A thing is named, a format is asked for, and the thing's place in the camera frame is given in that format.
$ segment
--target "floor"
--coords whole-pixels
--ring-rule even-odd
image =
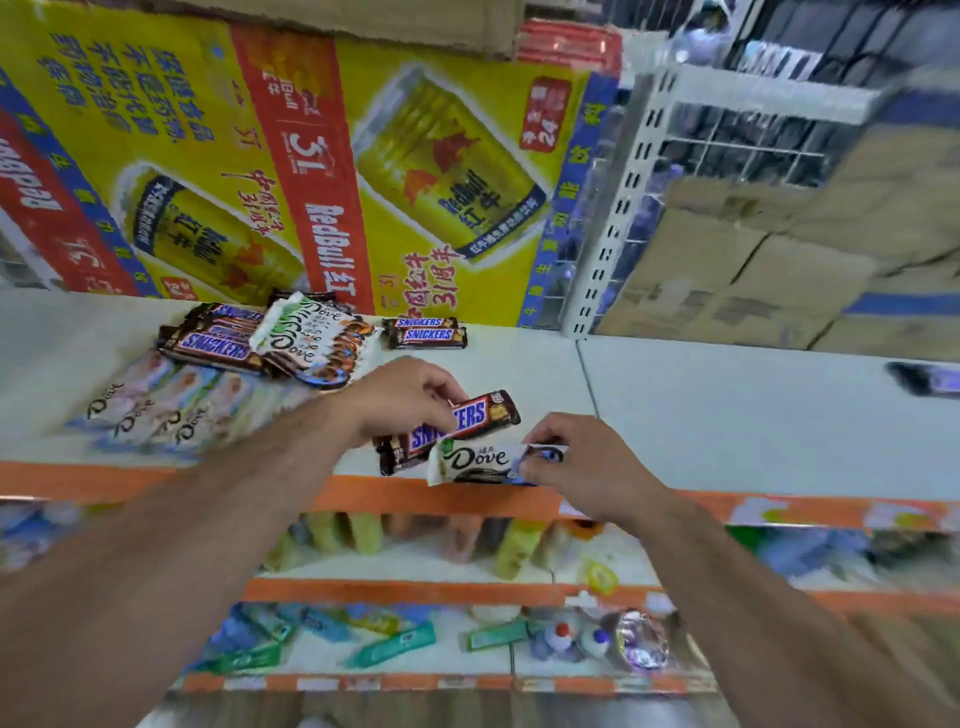
[[[689,698],[513,692],[220,692],[167,698],[139,728],[296,728],[302,716],[338,728],[736,728],[719,695]]]

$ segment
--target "yellow can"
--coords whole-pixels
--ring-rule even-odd
[[[464,101],[420,67],[381,96],[356,135],[357,171],[373,190],[468,260],[517,242],[546,193]]]
[[[305,285],[302,261],[282,244],[156,169],[136,176],[123,208],[138,250],[239,303]]]

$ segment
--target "forearm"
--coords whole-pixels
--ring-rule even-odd
[[[847,624],[692,500],[641,477],[644,502],[622,525],[641,539],[744,728],[948,725],[948,710]]]
[[[326,406],[286,414],[6,580],[0,725],[126,726],[149,712],[348,446]]]

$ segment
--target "hand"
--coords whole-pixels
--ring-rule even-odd
[[[409,432],[423,423],[453,432],[457,422],[449,403],[469,397],[446,369],[402,356],[324,399],[354,428],[352,445],[360,447],[373,437]]]
[[[597,521],[623,523],[643,507],[644,485],[656,482],[616,431],[590,415],[552,412],[523,442],[567,446],[564,462],[527,457],[520,474],[530,483],[553,486]]]

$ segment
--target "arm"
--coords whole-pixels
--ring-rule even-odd
[[[939,728],[956,715],[807,595],[761,565],[701,506],[660,483],[593,417],[552,414],[527,442],[559,439],[563,463],[531,458],[598,521],[637,536],[744,728]]]
[[[132,726],[195,660],[264,554],[347,448],[427,422],[466,393],[400,358],[289,412],[0,586],[0,726]]]

